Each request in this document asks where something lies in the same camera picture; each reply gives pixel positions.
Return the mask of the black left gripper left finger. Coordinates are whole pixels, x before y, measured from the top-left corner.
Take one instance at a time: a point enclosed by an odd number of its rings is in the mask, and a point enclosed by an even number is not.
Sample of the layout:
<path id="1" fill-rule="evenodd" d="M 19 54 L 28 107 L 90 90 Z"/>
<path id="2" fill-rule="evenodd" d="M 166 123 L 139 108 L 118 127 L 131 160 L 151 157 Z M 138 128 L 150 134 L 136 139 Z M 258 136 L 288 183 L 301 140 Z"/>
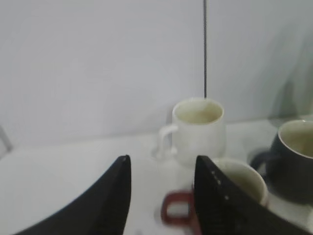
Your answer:
<path id="1" fill-rule="evenodd" d="M 21 235 L 121 235 L 132 193 L 131 158 L 119 156 L 70 204 L 20 231 Z"/>

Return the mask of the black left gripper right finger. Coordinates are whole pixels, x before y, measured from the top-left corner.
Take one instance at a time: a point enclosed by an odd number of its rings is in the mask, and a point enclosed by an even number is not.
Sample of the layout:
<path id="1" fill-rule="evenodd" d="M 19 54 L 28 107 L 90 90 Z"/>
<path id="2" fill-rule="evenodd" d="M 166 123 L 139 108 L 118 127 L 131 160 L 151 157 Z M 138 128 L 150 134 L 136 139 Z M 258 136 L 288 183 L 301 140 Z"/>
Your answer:
<path id="1" fill-rule="evenodd" d="M 204 235 L 307 235 L 267 209 L 268 188 L 249 165 L 197 156 L 194 205 Z"/>

